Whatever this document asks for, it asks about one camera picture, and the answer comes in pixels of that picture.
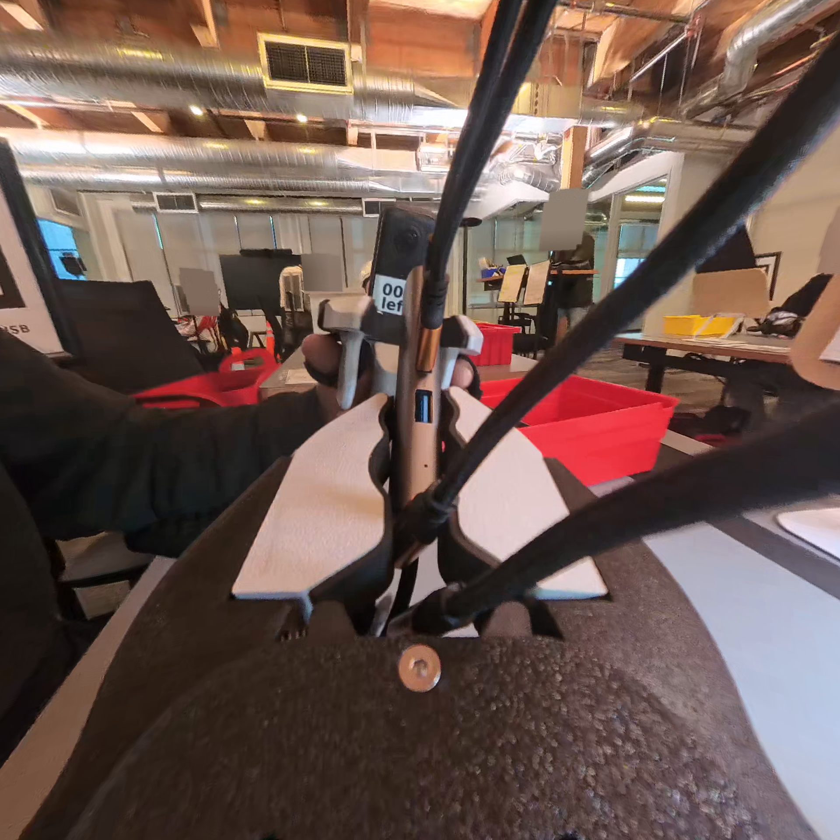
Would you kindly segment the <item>black screen on stand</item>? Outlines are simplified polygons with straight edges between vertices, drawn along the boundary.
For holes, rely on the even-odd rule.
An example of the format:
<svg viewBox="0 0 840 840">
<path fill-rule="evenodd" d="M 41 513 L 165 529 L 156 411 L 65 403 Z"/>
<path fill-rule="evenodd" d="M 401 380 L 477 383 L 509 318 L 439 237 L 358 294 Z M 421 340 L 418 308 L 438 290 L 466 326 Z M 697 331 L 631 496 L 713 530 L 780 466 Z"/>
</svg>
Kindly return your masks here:
<svg viewBox="0 0 840 840">
<path fill-rule="evenodd" d="M 282 312 L 280 274 L 300 267 L 301 256 L 289 250 L 240 253 L 218 257 L 227 308 L 237 312 L 262 311 L 272 316 Z"/>
</svg>

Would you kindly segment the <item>yellow plastic bin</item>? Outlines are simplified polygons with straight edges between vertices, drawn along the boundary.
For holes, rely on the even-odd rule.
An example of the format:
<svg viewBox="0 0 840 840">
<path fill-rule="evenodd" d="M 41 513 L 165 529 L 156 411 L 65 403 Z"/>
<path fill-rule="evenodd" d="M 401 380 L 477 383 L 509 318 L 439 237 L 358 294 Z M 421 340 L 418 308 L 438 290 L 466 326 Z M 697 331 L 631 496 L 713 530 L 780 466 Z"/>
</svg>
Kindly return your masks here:
<svg viewBox="0 0 840 840">
<path fill-rule="evenodd" d="M 663 332 L 676 338 L 723 338 L 737 328 L 740 320 L 725 314 L 714 316 L 666 316 L 663 318 Z"/>
</svg>

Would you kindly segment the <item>ceiling air vent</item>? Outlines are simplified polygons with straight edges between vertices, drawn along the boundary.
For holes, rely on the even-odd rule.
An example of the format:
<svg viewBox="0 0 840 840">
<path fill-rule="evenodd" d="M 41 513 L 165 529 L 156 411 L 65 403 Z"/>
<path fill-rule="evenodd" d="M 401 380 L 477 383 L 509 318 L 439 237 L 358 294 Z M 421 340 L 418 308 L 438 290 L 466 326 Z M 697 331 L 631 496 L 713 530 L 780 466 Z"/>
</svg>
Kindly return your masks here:
<svg viewBox="0 0 840 840">
<path fill-rule="evenodd" d="M 323 38 L 257 34 L 261 76 L 267 89 L 354 93 L 350 45 Z"/>
</svg>

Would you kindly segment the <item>person's left hand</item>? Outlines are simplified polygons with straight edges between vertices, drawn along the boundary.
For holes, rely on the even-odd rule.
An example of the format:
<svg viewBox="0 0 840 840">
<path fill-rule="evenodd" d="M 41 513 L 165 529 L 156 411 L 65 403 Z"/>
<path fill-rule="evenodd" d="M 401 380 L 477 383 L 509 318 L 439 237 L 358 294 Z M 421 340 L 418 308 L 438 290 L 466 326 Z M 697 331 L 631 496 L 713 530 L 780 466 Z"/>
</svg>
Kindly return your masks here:
<svg viewBox="0 0 840 840">
<path fill-rule="evenodd" d="M 309 365 L 315 371 L 311 373 L 314 380 L 317 379 L 318 375 L 332 377 L 338 373 L 342 347 L 340 341 L 332 335 L 311 334 L 307 336 L 302 342 L 301 351 L 304 364 Z M 368 398 L 371 391 L 371 377 L 372 373 L 367 371 L 358 380 L 355 404 Z M 458 358 L 452 374 L 451 385 L 467 390 L 472 396 L 480 396 L 480 377 L 470 357 L 461 356 Z M 329 423 L 343 414 L 334 388 L 317 381 L 315 393 L 325 422 Z"/>
</svg>

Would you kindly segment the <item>grey slim USB hub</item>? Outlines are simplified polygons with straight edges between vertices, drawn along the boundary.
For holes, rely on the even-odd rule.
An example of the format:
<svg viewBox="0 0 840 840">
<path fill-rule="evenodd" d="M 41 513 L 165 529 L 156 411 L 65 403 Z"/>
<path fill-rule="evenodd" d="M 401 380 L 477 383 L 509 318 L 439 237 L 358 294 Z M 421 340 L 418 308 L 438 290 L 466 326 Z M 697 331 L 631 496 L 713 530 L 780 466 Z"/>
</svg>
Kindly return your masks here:
<svg viewBox="0 0 840 840">
<path fill-rule="evenodd" d="M 430 373 L 416 369 L 423 283 L 424 270 L 418 266 L 406 281 L 405 332 L 397 359 L 391 474 L 395 512 L 402 511 L 438 477 L 439 369 L 436 366 Z"/>
</svg>

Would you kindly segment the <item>person's black jacket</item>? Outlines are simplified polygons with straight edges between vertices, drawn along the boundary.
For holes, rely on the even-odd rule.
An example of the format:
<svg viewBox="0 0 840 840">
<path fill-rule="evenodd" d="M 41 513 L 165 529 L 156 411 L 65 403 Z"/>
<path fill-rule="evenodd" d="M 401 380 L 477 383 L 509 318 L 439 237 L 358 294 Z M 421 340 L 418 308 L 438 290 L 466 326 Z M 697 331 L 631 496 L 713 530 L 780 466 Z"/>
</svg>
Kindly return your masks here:
<svg viewBox="0 0 840 840">
<path fill-rule="evenodd" d="M 66 677 L 75 650 L 44 541 L 23 496 L 1 473 L 1 761 Z"/>
</svg>

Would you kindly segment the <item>person's left forearm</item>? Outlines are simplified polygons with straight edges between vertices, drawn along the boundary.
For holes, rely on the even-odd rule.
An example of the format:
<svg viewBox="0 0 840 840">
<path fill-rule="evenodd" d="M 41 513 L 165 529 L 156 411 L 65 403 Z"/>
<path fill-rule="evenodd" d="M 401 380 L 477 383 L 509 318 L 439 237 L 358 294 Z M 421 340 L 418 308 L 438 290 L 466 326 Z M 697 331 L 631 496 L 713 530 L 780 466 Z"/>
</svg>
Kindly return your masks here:
<svg viewBox="0 0 840 840">
<path fill-rule="evenodd" d="M 172 410 L 138 404 L 2 331 L 2 559 L 27 534 L 119 532 L 177 558 L 269 467 L 326 423 L 319 394 Z"/>
</svg>

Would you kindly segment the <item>wooden background table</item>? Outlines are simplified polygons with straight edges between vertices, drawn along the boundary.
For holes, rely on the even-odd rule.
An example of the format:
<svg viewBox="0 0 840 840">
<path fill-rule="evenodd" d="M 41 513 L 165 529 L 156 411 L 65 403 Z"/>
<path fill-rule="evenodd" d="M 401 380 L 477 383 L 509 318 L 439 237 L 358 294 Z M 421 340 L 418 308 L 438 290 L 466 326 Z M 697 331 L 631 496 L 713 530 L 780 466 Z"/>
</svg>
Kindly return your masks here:
<svg viewBox="0 0 840 840">
<path fill-rule="evenodd" d="M 647 367 L 644 389 L 661 393 L 668 371 L 715 377 L 724 382 L 742 373 L 746 362 L 760 367 L 789 363 L 793 339 L 760 333 L 733 337 L 687 337 L 643 332 L 620 333 L 612 345 L 625 361 Z"/>
</svg>

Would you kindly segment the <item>cardboard and black panel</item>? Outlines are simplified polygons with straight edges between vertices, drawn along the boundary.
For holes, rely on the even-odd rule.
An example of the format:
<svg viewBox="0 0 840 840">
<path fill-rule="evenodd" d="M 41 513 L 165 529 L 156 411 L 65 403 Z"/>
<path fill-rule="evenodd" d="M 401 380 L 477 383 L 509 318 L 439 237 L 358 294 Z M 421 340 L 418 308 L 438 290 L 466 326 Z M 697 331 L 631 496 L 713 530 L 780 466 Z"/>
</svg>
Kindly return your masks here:
<svg viewBox="0 0 840 840">
<path fill-rule="evenodd" d="M 689 304 L 688 314 L 703 317 L 728 314 L 761 319 L 770 311 L 770 280 L 757 264 L 746 227 L 736 227 L 696 268 Z"/>
</svg>

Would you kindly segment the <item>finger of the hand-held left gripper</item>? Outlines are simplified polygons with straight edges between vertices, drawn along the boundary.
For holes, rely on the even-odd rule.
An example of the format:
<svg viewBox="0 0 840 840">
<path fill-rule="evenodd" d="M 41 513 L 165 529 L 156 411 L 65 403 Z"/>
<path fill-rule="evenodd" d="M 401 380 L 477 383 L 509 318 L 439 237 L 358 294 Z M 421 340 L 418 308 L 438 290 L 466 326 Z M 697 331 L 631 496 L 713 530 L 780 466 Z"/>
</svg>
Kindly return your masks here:
<svg viewBox="0 0 840 840">
<path fill-rule="evenodd" d="M 364 320 L 372 304 L 371 298 L 363 296 L 333 297 L 319 304 L 318 327 L 337 339 L 340 346 L 335 385 L 339 408 L 351 408 L 354 404 L 368 339 Z"/>
<path fill-rule="evenodd" d="M 480 355 L 483 343 L 483 333 L 467 316 L 455 315 L 444 319 L 438 350 L 441 389 L 451 386 L 458 359 L 465 356 L 473 362 Z"/>
</svg>

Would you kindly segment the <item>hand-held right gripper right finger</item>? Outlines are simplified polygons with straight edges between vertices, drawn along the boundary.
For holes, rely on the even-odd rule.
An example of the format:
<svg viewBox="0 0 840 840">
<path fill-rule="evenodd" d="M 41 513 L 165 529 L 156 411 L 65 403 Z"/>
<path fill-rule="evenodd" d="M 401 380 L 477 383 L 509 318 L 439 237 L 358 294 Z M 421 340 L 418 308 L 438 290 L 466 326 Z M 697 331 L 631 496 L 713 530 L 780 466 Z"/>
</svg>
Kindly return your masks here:
<svg viewBox="0 0 840 840">
<path fill-rule="evenodd" d="M 444 394 L 442 458 L 457 455 L 490 415 L 467 391 Z M 570 510 L 549 466 L 523 433 L 512 429 L 488 454 L 459 492 L 448 524 L 437 540 L 437 567 L 447 585 L 466 585 L 495 569 Z M 609 595 L 592 558 L 577 560 L 552 573 L 520 599 L 539 624 L 553 602 L 588 601 Z"/>
</svg>

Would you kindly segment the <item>black tape strip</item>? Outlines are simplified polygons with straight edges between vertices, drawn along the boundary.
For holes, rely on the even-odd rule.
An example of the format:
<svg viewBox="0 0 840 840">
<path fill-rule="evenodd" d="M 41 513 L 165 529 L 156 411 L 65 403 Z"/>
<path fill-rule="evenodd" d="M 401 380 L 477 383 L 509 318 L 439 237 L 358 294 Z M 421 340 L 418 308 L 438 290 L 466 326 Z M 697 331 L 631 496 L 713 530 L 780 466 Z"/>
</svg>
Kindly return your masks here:
<svg viewBox="0 0 840 840">
<path fill-rule="evenodd" d="M 713 521 L 711 526 L 765 559 L 839 599 L 838 561 L 784 533 L 777 533 L 745 517 Z"/>
</svg>

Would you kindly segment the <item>black mesh chair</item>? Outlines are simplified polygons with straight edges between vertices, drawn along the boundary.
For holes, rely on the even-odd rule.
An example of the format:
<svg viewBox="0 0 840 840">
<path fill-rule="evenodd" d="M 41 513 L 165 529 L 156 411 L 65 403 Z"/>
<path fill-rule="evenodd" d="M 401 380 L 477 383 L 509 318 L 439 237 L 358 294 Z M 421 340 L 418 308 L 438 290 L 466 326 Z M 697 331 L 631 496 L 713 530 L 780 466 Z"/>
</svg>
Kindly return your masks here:
<svg viewBox="0 0 840 840">
<path fill-rule="evenodd" d="M 78 341 L 69 371 L 128 396 L 204 373 L 151 282 L 60 280 L 59 288 Z"/>
</svg>

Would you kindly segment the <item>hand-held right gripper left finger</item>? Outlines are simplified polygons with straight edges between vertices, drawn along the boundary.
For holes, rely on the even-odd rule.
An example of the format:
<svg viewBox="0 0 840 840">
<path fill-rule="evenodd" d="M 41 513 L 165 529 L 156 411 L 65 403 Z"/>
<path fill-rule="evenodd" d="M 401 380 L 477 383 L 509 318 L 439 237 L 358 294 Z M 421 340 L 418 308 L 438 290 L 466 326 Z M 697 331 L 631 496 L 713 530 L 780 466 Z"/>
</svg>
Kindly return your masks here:
<svg viewBox="0 0 840 840">
<path fill-rule="evenodd" d="M 393 578 L 392 506 L 385 484 L 391 399 L 375 394 L 292 456 L 232 586 L 237 600 L 372 607 Z"/>
</svg>

